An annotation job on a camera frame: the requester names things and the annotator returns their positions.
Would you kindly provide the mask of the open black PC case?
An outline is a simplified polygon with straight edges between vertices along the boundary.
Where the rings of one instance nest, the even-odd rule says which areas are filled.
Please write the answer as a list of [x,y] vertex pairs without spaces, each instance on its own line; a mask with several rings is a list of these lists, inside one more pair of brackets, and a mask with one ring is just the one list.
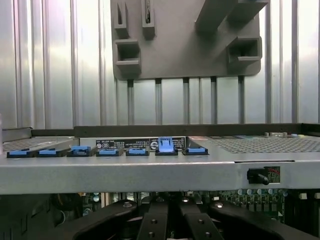
[[[72,146],[103,138],[172,137],[178,155],[67,157]],[[203,147],[208,155],[183,155]],[[43,149],[61,157],[37,157]],[[7,152],[35,151],[7,158]],[[249,169],[266,168],[269,184],[249,184]],[[74,240],[79,193],[282,189],[284,222],[320,240],[320,124],[75,126],[0,130],[0,240]]]

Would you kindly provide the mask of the black chassis switch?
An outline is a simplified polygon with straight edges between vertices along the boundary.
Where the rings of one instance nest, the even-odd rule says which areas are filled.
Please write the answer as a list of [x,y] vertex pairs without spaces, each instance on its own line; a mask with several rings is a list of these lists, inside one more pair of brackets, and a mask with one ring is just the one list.
[[270,183],[268,170],[266,168],[249,168],[247,171],[247,180],[249,184],[262,184],[267,186]]

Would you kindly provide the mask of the grey parts rack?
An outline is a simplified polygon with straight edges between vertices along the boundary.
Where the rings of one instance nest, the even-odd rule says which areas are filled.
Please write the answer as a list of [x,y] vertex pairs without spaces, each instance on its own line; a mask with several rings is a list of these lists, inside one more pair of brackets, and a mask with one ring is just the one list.
[[253,76],[261,70],[260,11],[270,0],[110,0],[119,80]]

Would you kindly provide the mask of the blue card retention clip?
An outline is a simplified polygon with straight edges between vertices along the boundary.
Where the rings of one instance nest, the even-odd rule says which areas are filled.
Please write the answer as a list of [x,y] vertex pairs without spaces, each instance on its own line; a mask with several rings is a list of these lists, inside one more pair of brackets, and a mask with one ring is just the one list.
[[149,156],[150,152],[148,148],[134,148],[130,147],[126,150],[125,155],[128,156]]
[[204,147],[186,147],[181,151],[185,156],[206,156],[209,154],[208,149]]
[[33,158],[35,151],[30,148],[11,150],[6,153],[7,158]]
[[102,148],[96,152],[97,157],[119,157],[123,154],[123,148]]
[[87,145],[72,146],[67,152],[67,157],[92,157],[96,154],[97,147],[90,147]]
[[63,155],[62,150],[57,150],[55,148],[41,149],[36,153],[38,158],[51,158],[51,157],[61,157]]
[[158,147],[155,150],[156,156],[177,156],[178,150],[174,146],[173,138],[171,136],[159,137]]

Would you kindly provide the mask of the green motherboard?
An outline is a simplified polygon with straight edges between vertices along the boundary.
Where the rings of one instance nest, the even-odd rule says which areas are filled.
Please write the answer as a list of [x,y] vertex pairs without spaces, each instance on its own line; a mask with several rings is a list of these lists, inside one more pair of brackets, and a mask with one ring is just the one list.
[[115,203],[130,200],[141,205],[144,200],[155,195],[165,197],[195,197],[200,202],[228,201],[252,212],[264,213],[272,220],[284,222],[285,197],[287,191],[274,188],[242,188],[235,190],[214,191],[165,191],[165,192],[81,192],[79,203],[73,209],[74,217],[84,217],[90,213]]

